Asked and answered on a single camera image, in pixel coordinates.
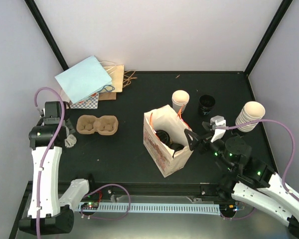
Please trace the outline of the black plastic cup lid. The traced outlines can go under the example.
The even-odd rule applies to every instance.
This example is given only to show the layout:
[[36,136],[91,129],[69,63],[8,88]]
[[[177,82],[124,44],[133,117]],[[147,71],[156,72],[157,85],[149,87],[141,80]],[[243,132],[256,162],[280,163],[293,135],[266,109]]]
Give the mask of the black plastic cup lid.
[[164,143],[165,145],[170,145],[171,144],[171,139],[169,134],[164,131],[164,130],[157,130],[156,131],[156,136],[159,138],[159,140]]

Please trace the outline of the cream bear paper bag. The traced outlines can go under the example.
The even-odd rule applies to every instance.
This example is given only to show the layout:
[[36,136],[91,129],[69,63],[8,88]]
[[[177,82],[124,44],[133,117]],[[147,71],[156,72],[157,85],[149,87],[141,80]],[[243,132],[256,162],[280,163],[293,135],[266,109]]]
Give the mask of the cream bear paper bag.
[[165,178],[182,169],[192,154],[186,129],[191,130],[169,105],[144,113],[143,143]]

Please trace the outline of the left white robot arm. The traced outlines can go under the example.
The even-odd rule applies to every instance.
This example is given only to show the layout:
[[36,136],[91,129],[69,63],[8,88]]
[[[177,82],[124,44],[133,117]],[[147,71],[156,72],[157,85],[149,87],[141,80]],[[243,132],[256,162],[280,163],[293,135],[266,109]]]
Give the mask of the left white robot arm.
[[33,185],[27,216],[19,221],[20,231],[36,235],[68,234],[74,225],[74,210],[80,201],[93,198],[97,186],[75,179],[58,196],[58,169],[67,129],[62,113],[66,104],[46,102],[38,124],[32,128],[29,146],[33,159]]

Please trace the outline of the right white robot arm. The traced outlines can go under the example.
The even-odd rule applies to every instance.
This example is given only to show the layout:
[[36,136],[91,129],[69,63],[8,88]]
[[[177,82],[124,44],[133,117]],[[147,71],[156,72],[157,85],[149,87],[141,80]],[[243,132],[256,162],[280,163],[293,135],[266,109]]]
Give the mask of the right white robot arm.
[[252,147],[239,134],[223,141],[226,131],[237,129],[227,126],[223,117],[213,117],[210,123],[204,122],[204,127],[203,136],[189,129],[184,134],[191,151],[201,147],[227,167],[216,189],[218,198],[223,201],[231,198],[267,213],[299,239],[299,193],[287,185],[286,177],[252,157]]

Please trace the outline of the white plastic cutlery bunch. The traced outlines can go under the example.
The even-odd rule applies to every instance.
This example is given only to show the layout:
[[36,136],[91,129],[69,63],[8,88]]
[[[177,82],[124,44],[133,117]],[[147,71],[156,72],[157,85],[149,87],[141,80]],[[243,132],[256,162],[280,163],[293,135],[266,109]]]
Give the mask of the white plastic cutlery bunch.
[[64,140],[65,147],[72,148],[77,143],[77,138],[70,132],[67,132],[66,134],[67,134],[67,137]]

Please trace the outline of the stack of white cups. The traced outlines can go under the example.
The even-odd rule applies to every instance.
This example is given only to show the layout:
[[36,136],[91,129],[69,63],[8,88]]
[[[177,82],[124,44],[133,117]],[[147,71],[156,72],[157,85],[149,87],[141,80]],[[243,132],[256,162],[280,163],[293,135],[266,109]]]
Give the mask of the stack of white cups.
[[260,120],[265,115],[266,110],[262,104],[256,101],[245,103],[241,112],[236,118],[235,125],[241,125],[250,121]]

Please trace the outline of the checkered paper bag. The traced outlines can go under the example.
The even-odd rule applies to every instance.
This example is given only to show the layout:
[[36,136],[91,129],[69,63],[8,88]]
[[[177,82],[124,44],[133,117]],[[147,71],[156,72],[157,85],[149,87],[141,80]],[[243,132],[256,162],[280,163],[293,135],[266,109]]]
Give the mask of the checkered paper bag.
[[72,103],[70,102],[70,108],[72,109],[85,109],[85,110],[95,110],[98,108],[98,101],[99,101],[99,94],[94,93],[88,98],[77,102],[77,103]]

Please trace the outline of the light blue paper bag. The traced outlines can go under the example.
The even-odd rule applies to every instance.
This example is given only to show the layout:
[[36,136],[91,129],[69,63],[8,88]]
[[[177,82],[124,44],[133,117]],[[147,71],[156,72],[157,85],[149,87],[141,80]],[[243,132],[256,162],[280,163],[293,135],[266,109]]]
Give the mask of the light blue paper bag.
[[90,56],[55,76],[72,103],[80,102],[112,83],[112,78],[95,56]]

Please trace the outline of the brown kraft paper bag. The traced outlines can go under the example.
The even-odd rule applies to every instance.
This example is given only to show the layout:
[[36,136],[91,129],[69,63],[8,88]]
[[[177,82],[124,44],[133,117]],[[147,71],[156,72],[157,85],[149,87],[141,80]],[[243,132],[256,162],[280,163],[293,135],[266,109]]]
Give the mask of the brown kraft paper bag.
[[[106,86],[98,93],[99,101],[115,100],[117,93],[121,93],[123,91],[124,65],[104,66],[104,69],[112,78],[112,84]],[[71,101],[63,90],[60,91],[60,96],[63,101],[70,104]]]

